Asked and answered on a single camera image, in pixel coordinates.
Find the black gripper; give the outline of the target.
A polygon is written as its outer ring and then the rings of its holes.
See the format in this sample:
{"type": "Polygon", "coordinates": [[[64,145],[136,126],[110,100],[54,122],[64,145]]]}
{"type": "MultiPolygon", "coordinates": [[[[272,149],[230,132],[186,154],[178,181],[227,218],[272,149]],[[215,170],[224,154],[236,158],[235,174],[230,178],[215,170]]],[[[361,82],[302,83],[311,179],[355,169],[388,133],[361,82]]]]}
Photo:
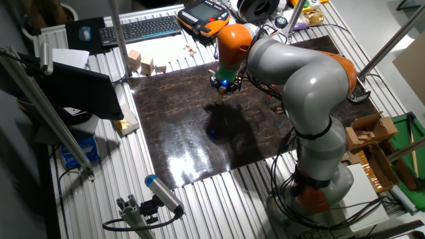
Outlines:
{"type": "Polygon", "coordinates": [[[235,78],[235,74],[232,72],[210,72],[210,83],[215,94],[218,93],[221,86],[224,86],[227,89],[227,94],[231,95],[240,86],[240,81],[235,78]]]}

